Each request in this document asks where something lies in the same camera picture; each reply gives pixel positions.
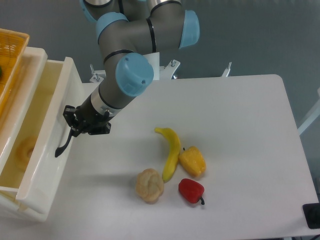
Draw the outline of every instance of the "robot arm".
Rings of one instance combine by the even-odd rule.
[[[150,16],[139,19],[142,12],[135,14],[134,9],[146,3]],[[154,71],[143,55],[180,49],[198,41],[198,17],[194,11],[184,11],[180,0],[147,0],[146,3],[80,0],[87,19],[98,19],[96,37],[108,78],[82,105],[65,107],[63,115],[71,130],[67,143],[57,149],[56,157],[66,149],[72,136],[108,134],[109,121],[151,84]]]

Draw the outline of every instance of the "plastic basket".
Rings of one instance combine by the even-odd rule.
[[[17,80],[20,60],[29,35],[0,28],[0,116]]]

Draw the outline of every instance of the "bell pepper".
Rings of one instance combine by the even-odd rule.
[[[158,134],[162,134],[164,138],[169,142],[169,155],[162,171],[163,181],[168,182],[174,175],[178,165],[178,156],[180,154],[181,148],[180,139],[175,131],[173,131],[171,128],[156,127],[154,131]]]
[[[189,147],[179,155],[179,162],[183,168],[193,177],[200,176],[206,170],[206,162],[199,149]]]
[[[200,183],[193,181],[188,178],[184,178],[181,180],[178,186],[180,194],[192,204],[196,204],[201,200],[201,204],[205,205],[205,201],[202,198],[202,195],[205,192],[204,186]]]

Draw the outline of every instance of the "red bell pepper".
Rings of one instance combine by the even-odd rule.
[[[201,200],[201,204],[205,205],[205,201],[202,198],[205,188],[200,183],[188,178],[184,178],[179,183],[180,194],[190,203],[196,204]]]

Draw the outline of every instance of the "yellow banana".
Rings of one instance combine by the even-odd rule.
[[[178,157],[181,148],[180,139],[175,131],[173,131],[171,128],[156,127],[154,131],[158,134],[163,135],[164,138],[169,142],[169,155],[162,172],[162,179],[164,182],[167,182],[174,175],[178,165]]]

